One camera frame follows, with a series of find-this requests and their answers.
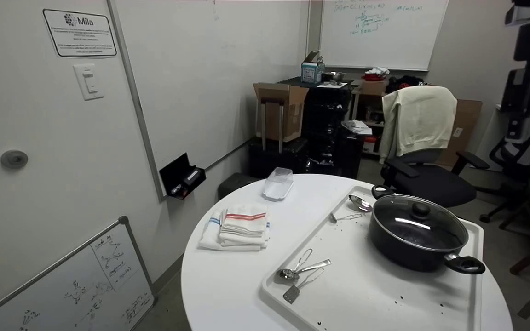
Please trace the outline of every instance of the wall sign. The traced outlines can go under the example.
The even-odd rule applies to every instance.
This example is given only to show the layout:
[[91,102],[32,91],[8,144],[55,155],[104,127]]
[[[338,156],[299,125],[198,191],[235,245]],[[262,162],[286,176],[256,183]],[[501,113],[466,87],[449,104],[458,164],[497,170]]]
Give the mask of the wall sign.
[[52,42],[62,57],[113,57],[114,37],[106,16],[42,10]]

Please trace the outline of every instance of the whiteboard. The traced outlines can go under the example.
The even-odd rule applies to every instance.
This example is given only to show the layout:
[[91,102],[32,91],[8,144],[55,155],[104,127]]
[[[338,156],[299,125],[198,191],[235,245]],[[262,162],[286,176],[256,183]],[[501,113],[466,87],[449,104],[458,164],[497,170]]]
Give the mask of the whiteboard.
[[255,135],[252,84],[300,75],[307,1],[116,0],[158,170],[206,168]]
[[328,67],[429,69],[448,0],[325,0],[320,49]]
[[129,331],[154,296],[128,218],[0,301],[0,330]]

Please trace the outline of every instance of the white wall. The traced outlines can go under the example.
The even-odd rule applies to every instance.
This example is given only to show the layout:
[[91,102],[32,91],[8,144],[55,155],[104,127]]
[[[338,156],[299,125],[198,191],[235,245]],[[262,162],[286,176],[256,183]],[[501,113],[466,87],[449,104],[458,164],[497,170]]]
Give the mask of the white wall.
[[[495,105],[502,100],[508,71],[523,67],[523,63],[513,61],[518,27],[504,25],[504,16],[510,7],[510,0],[449,0],[429,73],[392,73],[416,75],[431,84],[449,88],[459,99],[482,101],[482,114],[467,150],[477,152],[484,160],[502,138],[492,138],[492,144],[480,145]],[[321,18],[322,2],[313,0],[310,50],[318,48]],[[347,72],[346,77],[350,79],[360,79],[364,72],[340,70]]]
[[[159,204],[120,55],[58,57],[44,8],[109,16],[105,0],[0,0],[0,155],[29,155],[19,171],[0,166],[0,298],[121,215],[154,281],[183,253],[246,149],[184,201]],[[104,98],[83,101],[75,63],[95,64]]]

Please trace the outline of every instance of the clear plastic container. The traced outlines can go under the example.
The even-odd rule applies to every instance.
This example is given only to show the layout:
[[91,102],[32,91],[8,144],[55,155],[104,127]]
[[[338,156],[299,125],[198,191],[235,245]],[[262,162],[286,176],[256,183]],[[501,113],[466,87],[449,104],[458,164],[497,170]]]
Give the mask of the clear plastic container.
[[293,172],[290,169],[277,167],[265,180],[263,197],[272,201],[281,201],[288,196],[294,185]]

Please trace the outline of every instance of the black pot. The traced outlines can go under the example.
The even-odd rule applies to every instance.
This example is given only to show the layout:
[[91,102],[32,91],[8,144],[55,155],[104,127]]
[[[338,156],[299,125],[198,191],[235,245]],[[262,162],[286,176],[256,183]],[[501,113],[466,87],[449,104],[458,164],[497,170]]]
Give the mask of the black pot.
[[369,238],[393,262],[419,272],[443,265],[465,274],[481,274],[486,266],[477,258],[459,256],[467,243],[467,229],[445,208],[408,195],[396,195],[387,186],[372,188],[377,199]]

